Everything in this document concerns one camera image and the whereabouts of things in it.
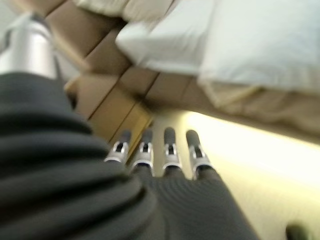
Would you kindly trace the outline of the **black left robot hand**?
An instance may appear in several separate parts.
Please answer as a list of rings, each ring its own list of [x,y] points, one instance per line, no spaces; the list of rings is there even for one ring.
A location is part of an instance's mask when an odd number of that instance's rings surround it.
[[[1,239],[257,239],[214,168],[154,177],[107,154],[63,90],[49,26],[17,18],[0,39]]]

